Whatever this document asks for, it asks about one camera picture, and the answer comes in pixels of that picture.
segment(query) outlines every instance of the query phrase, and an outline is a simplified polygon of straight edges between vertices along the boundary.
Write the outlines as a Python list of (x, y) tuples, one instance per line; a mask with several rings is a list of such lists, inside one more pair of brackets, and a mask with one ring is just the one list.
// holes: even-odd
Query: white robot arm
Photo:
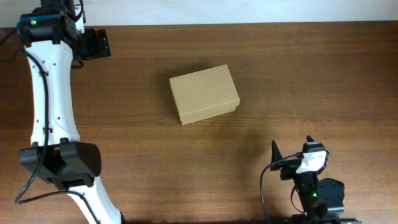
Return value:
[[(32, 147), (20, 151), (20, 160), (33, 173), (41, 166), (37, 177), (55, 184), (66, 194), (69, 192), (90, 224), (120, 224), (124, 223), (123, 215), (112, 204), (101, 182), (100, 152), (94, 144), (80, 142), (73, 117), (72, 60), (110, 56), (104, 30), (89, 29), (85, 35), (85, 17), (81, 10), (82, 5), (74, 6), (69, 0), (42, 1), (42, 7), (21, 17), (19, 34), (25, 52), (36, 62), (28, 58), (34, 94)], [(46, 73), (48, 86), (48, 139), (45, 137), (46, 96), (39, 68)], [(48, 150), (45, 161), (41, 162), (45, 145)]]

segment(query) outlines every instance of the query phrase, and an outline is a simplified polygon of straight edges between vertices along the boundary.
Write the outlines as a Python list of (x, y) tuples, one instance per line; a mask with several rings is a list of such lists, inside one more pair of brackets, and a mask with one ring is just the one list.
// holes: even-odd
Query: tan box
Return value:
[(235, 111), (240, 99), (227, 65), (170, 79), (181, 124)]

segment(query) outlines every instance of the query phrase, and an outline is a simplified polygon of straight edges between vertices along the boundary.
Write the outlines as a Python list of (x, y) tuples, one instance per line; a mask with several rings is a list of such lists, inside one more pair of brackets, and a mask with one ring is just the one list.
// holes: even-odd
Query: black bracket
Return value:
[(108, 37), (105, 30), (85, 29), (84, 45), (79, 55), (76, 57), (82, 60), (110, 57)]
[[(19, 151), (21, 164), (31, 172), (39, 164), (42, 146)], [(86, 185), (93, 186), (94, 178), (101, 173), (101, 154), (95, 144), (64, 142), (48, 146), (43, 167), (38, 177), (59, 190)]]
[[(320, 141), (315, 141), (311, 136), (307, 136), (307, 142), (303, 145), (303, 153), (306, 152), (316, 152), (316, 151), (323, 151), (325, 147)], [(316, 171), (317, 175), (319, 175), (325, 168), (326, 163), (328, 162), (329, 152), (326, 151), (326, 158), (324, 165)], [(282, 154), (279, 151), (278, 145), (274, 140), (272, 140), (272, 159), (271, 163), (276, 162), (282, 159)], [(291, 159), (287, 161), (282, 161), (276, 165), (271, 166), (271, 171), (280, 170), (280, 179), (281, 180), (291, 180), (294, 178), (296, 170), (300, 167), (302, 163), (301, 159)]]

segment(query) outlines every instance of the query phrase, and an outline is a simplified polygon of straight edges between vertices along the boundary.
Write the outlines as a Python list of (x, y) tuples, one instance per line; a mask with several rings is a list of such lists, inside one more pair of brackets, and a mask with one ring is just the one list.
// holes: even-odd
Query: wooden table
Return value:
[[(343, 216), (396, 222), (398, 22), (96, 28), (106, 29), (112, 57), (72, 71), (73, 109), (127, 220), (263, 219), (259, 174), (271, 140), (287, 156), (311, 134), (331, 152), (319, 178), (345, 183)], [(1, 56), (18, 41), (8, 40)], [(169, 78), (223, 64), (238, 110), (181, 126)], [(30, 177), (18, 150), (30, 145), (32, 87), (23, 55), (0, 62), (0, 71), (0, 222), (86, 223), (67, 196), (14, 205)], [(266, 174), (272, 216), (297, 213), (292, 187)], [(26, 197), (53, 190), (36, 180)]]

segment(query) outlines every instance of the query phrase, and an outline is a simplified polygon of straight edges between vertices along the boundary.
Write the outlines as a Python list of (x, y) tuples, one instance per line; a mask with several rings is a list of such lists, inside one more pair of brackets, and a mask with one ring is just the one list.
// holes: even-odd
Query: black cable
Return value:
[[(10, 33), (8, 33), (3, 39), (1, 39), (1, 40), (0, 40), (0, 47), (2, 46), (3, 43), (5, 43), (5, 41), (6, 41), (8, 38), (10, 38), (12, 35), (14, 35), (14, 34), (16, 34), (16, 33), (17, 33), (17, 30), (14, 29), (13, 31), (11, 31)], [(15, 57), (17, 56), (17, 54), (18, 54), (18, 50), (16, 50), (16, 51), (14, 52), (14, 55), (12, 55), (12, 57), (9, 57), (9, 58), (0, 58), (0, 60), (14, 60)]]
[(293, 207), (294, 207), (298, 212), (304, 213), (304, 212), (300, 211), (300, 210), (294, 205), (294, 202), (293, 202), (293, 194), (294, 194), (294, 191), (295, 191), (295, 190), (296, 190), (296, 185), (293, 187), (292, 193), (290, 193), (290, 201), (292, 202)]
[(73, 194), (73, 195), (79, 196), (80, 199), (82, 199), (84, 201), (84, 203), (87, 206), (88, 211), (93, 216), (94, 221), (96, 223), (100, 223), (98, 221), (97, 217), (95, 216), (93, 210), (91, 209), (90, 205), (88, 204), (87, 199), (84, 198), (83, 194), (80, 194), (78, 192), (72, 192), (72, 191), (68, 191), (68, 190), (66, 190), (66, 191), (58, 191), (58, 192), (51, 192), (51, 193), (39, 195), (39, 196), (36, 196), (36, 197), (28, 198), (28, 199), (25, 199), (25, 200), (21, 200), (22, 196), (24, 196), (24, 194), (27, 192), (27, 189), (30, 187), (30, 185), (32, 185), (33, 180), (37, 177), (37, 174), (40, 172), (41, 168), (43, 167), (43, 163), (44, 163), (45, 157), (47, 155), (47, 148), (49, 146), (49, 88), (47, 86), (47, 79), (45, 77), (47, 74), (44, 71), (44, 69), (41, 66), (41, 64), (36, 60), (36, 58), (34, 58), (26, 50), (20, 49), (20, 51), (24, 55), (26, 55), (28, 58), (30, 58), (35, 63), (35, 65), (39, 69), (39, 74), (42, 76), (42, 79), (43, 79), (43, 85), (44, 85), (44, 133), (45, 133), (45, 135), (44, 135), (43, 151), (39, 155), (39, 159), (40, 159), (39, 164), (37, 165), (35, 171), (33, 171), (33, 174), (30, 177), (30, 179), (28, 180), (28, 182), (25, 184), (25, 187), (21, 190), (21, 192), (19, 193), (19, 195), (15, 199), (15, 203), (16, 204), (23, 204), (23, 203), (32, 202), (34, 200), (38, 200), (38, 199), (41, 199), (41, 198), (53, 196), (53, 195)]
[(72, 191), (69, 191), (69, 190), (60, 190), (60, 191), (57, 191), (57, 192), (51, 192), (51, 193), (39, 195), (39, 196), (36, 196), (36, 197), (32, 197), (32, 198), (29, 198), (29, 199), (21, 201), (21, 203), (33, 202), (34, 200), (38, 200), (38, 199), (42, 199), (42, 198), (46, 198), (46, 197), (54, 196), (54, 195), (60, 195), (60, 194), (73, 194), (73, 195), (79, 196), (80, 199), (82, 199), (84, 201), (84, 203), (86, 204), (87, 209), (90, 212), (90, 214), (93, 216), (95, 223), (100, 223), (98, 221), (98, 219), (95, 217), (95, 214), (94, 214), (93, 210), (91, 209), (90, 205), (88, 204), (87, 199), (84, 197), (83, 194), (80, 194), (78, 192), (72, 192)]
[(30, 53), (28, 53), (24, 49), (20, 49), (20, 51), (26, 55), (28, 58), (30, 58), (37, 66), (39, 69), (39, 74), (42, 76), (43, 79), (43, 86), (44, 86), (44, 146), (43, 146), (43, 151), (40, 153), (39, 156), (39, 164), (37, 165), (35, 171), (33, 171), (33, 174), (25, 184), (25, 187), (21, 190), (17, 198), (15, 199), (16, 204), (24, 203), (24, 200), (21, 201), (22, 196), (26, 193), (27, 189), (30, 187), (30, 185), (33, 183), (33, 180), (36, 178), (37, 174), (40, 172), (41, 168), (43, 167), (43, 163), (45, 160), (45, 157), (47, 155), (47, 148), (49, 145), (49, 88), (47, 86), (47, 80), (45, 78), (46, 73), (41, 66), (41, 64), (34, 58)]
[(84, 63), (80, 58), (74, 58), (72, 61), (76, 60), (77, 62), (79, 62), (80, 65), (71, 65), (70, 68), (72, 69), (79, 69), (79, 68), (83, 68)]
[(288, 160), (288, 159), (291, 159), (291, 158), (297, 158), (300, 155), (301, 155), (301, 152), (299, 152), (299, 153), (297, 153), (295, 155), (287, 156), (287, 157), (285, 157), (283, 159), (280, 159), (280, 160), (278, 160), (276, 162), (273, 162), (273, 163), (269, 164), (268, 166), (266, 166), (266, 168), (264, 168), (264, 170), (262, 170), (262, 172), (261, 172), (261, 176), (260, 176), (261, 203), (262, 203), (262, 209), (264, 211), (264, 214), (266, 215), (268, 224), (271, 224), (272, 222), (271, 222), (271, 218), (270, 218), (270, 216), (268, 214), (268, 211), (267, 211), (267, 208), (266, 208), (266, 202), (264, 200), (264, 192), (263, 192), (263, 189), (262, 189), (262, 182), (263, 182), (263, 179), (264, 179), (264, 174), (266, 173), (267, 169), (269, 169), (271, 166), (276, 165), (276, 164), (278, 164), (278, 163), (280, 163), (282, 161), (285, 161), (285, 160)]
[(84, 11), (84, 5), (83, 5), (83, 0), (79, 0), (80, 2), (80, 12), (79, 14), (76, 16), (76, 18), (74, 19), (75, 22), (79, 21), (79, 19), (81, 18), (81, 15), (83, 15), (83, 11)]
[(12, 35), (14, 35), (17, 32), (17, 29), (14, 29), (13, 31), (9, 32), (3, 39), (0, 40), (0, 46), (2, 46), (5, 41), (10, 38)]

